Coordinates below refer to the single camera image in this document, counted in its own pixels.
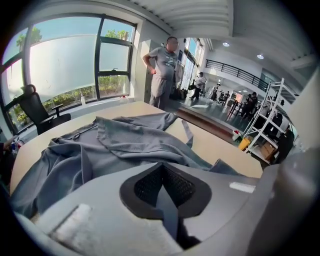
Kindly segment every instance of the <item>balcony railing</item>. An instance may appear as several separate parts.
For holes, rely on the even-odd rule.
[[[259,89],[263,90],[264,92],[267,91],[268,84],[265,81],[261,80],[260,78],[256,77],[255,75],[250,74],[250,73],[248,73],[240,68],[237,68],[235,66],[231,66],[231,65],[224,64],[224,63],[221,63],[218,61],[207,59],[205,67],[233,75],[237,78],[245,80],[248,83],[258,87]]]

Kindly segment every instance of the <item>yellow container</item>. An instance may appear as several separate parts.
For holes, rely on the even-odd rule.
[[[240,142],[238,149],[244,150],[246,147],[248,147],[250,144],[250,140],[248,138],[243,138]]]

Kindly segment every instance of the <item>wooden desk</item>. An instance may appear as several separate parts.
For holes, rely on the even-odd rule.
[[[10,194],[13,193],[30,167],[40,158],[41,152],[48,146],[51,139],[92,123],[96,116],[113,119],[119,116],[133,117],[161,112],[163,111],[147,103],[133,102],[80,116],[42,133],[20,148],[12,170]],[[186,143],[188,139],[181,121],[178,118],[166,132]],[[254,178],[261,177],[262,168],[259,161],[211,133],[191,123],[188,125],[193,133],[192,150],[202,159],[212,165],[218,159],[222,159],[243,175]]]

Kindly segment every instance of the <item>cardboard box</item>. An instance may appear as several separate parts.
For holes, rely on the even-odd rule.
[[[265,144],[263,144],[260,150],[264,159],[269,161],[277,149],[267,141]]]

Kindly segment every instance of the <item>gray floor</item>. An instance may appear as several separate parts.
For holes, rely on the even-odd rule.
[[[178,108],[184,106],[196,113],[206,116],[207,118],[211,118],[230,129],[239,130],[241,132],[246,129],[249,121],[247,119],[241,119],[240,113],[236,115],[236,111],[234,111],[233,114],[230,114],[231,107],[227,105],[222,106],[216,101],[212,101],[206,97],[200,97],[199,100],[197,100],[190,99],[190,96],[191,94],[189,93],[187,98],[184,100],[170,100],[165,110],[167,112],[175,112]]]

